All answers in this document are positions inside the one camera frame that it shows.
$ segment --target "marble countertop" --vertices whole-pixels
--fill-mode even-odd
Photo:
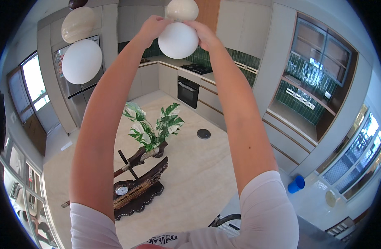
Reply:
[[[145,63],[142,63],[140,65],[148,65],[148,64],[152,64],[154,62],[160,62],[162,64],[167,64],[169,66],[176,67],[178,70],[182,70],[182,71],[188,72],[190,74],[194,74],[197,77],[200,77],[206,81],[209,81],[209,82],[215,84],[215,78],[214,78],[213,72],[200,75],[200,74],[197,74],[195,72],[189,71],[189,70],[181,67],[183,65],[192,64],[192,62],[190,62],[190,61],[186,61],[186,60],[182,60],[182,59],[172,59],[172,58],[169,58],[165,55],[153,56],[153,57],[149,57],[146,59],[150,60],[150,62],[145,62]]]
[[[162,106],[166,108],[173,102],[180,103],[160,90],[134,102],[142,107],[151,123],[159,117]],[[143,212],[116,221],[117,235],[124,248],[131,248],[163,232],[207,227],[237,191],[227,133],[185,105],[180,109],[179,116],[185,124],[178,136],[167,139],[163,157],[149,158],[145,164],[134,168],[140,177],[164,157],[169,159],[168,169],[160,180],[165,188],[162,195],[155,197]],[[114,170],[124,166],[117,153],[119,149],[127,158],[138,150],[138,142],[128,136],[132,124],[122,116],[114,146]],[[197,130],[202,128],[210,130],[209,139],[197,137]],[[44,165],[43,173],[48,210],[65,248],[71,248],[70,208],[62,208],[61,204],[68,200],[74,148],[72,145],[53,157]],[[114,182],[128,179],[133,179],[129,171],[116,177]]]

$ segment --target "blue cup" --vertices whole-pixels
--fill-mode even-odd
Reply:
[[[287,186],[287,190],[289,191],[289,193],[294,194],[295,192],[299,191],[300,189],[303,189],[304,187],[304,178],[302,176],[297,176],[296,179],[294,179],[294,181]]]

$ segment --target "refrigerator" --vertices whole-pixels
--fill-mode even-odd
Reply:
[[[99,35],[87,38],[94,41],[100,46]],[[68,82],[62,72],[62,60],[64,58],[65,52],[70,47],[66,46],[56,52],[54,52],[54,67],[55,73],[58,79],[59,87],[62,92],[62,96],[66,102],[66,106],[78,128],[81,127],[83,122],[85,108],[91,97],[91,94],[97,85],[98,81],[103,75],[103,67],[101,66],[96,76],[89,82],[81,85],[76,85]]]

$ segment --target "stovetop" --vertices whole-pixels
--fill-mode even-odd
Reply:
[[[183,65],[182,68],[185,68],[189,71],[195,72],[197,74],[206,74],[209,72],[213,72],[211,68],[203,67],[198,64],[190,64],[190,65]]]

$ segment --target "clock face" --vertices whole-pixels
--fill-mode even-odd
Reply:
[[[116,194],[125,195],[128,192],[128,187],[121,186],[116,189]]]

